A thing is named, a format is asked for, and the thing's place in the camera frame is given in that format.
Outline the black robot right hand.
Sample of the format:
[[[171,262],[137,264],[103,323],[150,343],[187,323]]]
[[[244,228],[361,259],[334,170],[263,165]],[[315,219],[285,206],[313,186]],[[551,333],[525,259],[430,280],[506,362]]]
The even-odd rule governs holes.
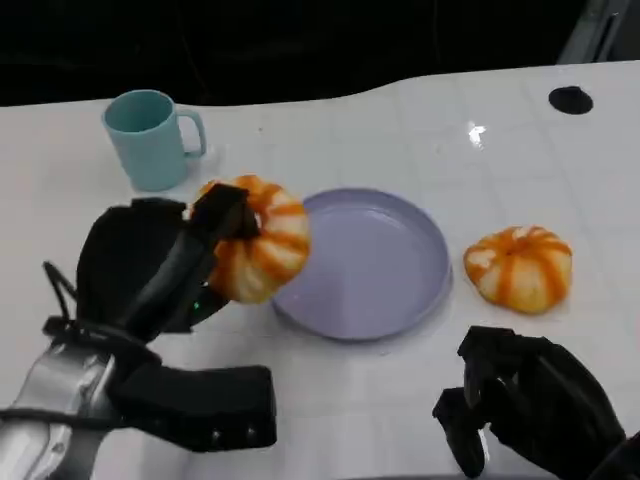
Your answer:
[[[485,467],[480,432],[560,479],[587,479],[626,440],[601,384],[544,337],[472,326],[460,344],[464,384],[442,391],[432,415],[462,472]]]

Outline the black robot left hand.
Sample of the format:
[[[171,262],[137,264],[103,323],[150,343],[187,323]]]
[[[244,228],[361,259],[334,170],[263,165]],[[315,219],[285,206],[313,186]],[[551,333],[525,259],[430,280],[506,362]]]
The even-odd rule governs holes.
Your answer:
[[[230,301],[211,278],[222,270],[216,247],[257,234],[248,191],[225,184],[193,205],[141,197],[112,206],[80,254],[76,316],[144,343],[188,333]]]

